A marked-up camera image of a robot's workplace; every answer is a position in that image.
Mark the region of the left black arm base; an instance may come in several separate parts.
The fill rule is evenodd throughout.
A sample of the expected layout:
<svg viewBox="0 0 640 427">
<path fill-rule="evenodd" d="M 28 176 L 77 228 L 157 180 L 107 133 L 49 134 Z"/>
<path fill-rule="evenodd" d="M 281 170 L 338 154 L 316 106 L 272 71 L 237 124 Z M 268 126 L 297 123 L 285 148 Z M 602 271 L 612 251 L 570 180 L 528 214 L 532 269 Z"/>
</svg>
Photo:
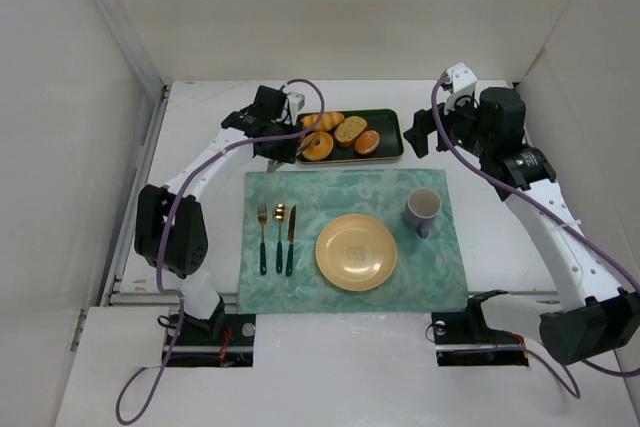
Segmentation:
<svg viewBox="0 0 640 427">
<path fill-rule="evenodd" d="M 221 300 L 209 320 L 189 315 L 177 336 L 174 348 L 169 347 L 177 330 L 179 312 L 157 317 L 165 330 L 162 356 L 169 355 L 168 366 L 176 368 L 249 368 L 254 361 L 256 315 L 226 312 Z"/>
</svg>

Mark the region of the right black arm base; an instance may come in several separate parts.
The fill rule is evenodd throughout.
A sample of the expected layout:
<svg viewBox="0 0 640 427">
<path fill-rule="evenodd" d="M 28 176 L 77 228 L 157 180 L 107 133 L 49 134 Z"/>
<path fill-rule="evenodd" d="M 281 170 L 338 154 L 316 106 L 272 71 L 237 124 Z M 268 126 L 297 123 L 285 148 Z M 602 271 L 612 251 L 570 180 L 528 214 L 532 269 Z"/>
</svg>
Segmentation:
<svg viewBox="0 0 640 427">
<path fill-rule="evenodd" d="M 462 311 L 431 314 L 429 328 L 439 367 L 529 366 L 528 355 L 521 350 L 524 339 L 488 327 L 482 313 L 484 302 L 506 294 L 504 290 L 476 294 Z"/>
</svg>

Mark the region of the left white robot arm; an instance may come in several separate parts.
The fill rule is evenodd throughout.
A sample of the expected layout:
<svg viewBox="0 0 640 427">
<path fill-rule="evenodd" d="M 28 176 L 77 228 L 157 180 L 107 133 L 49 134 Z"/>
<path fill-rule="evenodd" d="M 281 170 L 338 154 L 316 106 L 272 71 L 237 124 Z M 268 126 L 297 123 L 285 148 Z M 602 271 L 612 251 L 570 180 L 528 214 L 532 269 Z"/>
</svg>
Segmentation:
<svg viewBox="0 0 640 427">
<path fill-rule="evenodd" d="M 137 199 L 134 250 L 155 269 L 156 285 L 178 297 L 178 319 L 214 338 L 224 325 L 224 301 L 202 267 L 208 229 L 202 198 L 255 157 L 291 163 L 302 130 L 295 117 L 302 94 L 259 86 L 253 101 L 227 115 L 214 139 L 191 164 L 160 186 L 145 185 Z"/>
</svg>

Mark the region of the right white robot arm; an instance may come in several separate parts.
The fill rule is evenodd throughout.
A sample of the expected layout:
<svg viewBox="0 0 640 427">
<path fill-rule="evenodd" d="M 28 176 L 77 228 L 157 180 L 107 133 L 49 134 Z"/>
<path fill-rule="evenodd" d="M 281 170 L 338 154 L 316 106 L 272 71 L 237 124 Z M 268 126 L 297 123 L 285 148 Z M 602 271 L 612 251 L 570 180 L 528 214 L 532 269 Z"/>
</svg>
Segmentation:
<svg viewBox="0 0 640 427">
<path fill-rule="evenodd" d="M 525 140 L 526 106 L 513 88 L 454 89 L 448 78 L 431 93 L 404 137 L 415 154 L 452 153 L 487 181 L 528 233 L 556 287 L 559 307 L 516 299 L 503 290 L 474 297 L 469 311 L 483 334 L 517 332 L 559 364 L 596 365 L 594 357 L 626 346 L 639 329 L 639 281 L 586 238 L 565 204 L 547 156 Z"/>
</svg>

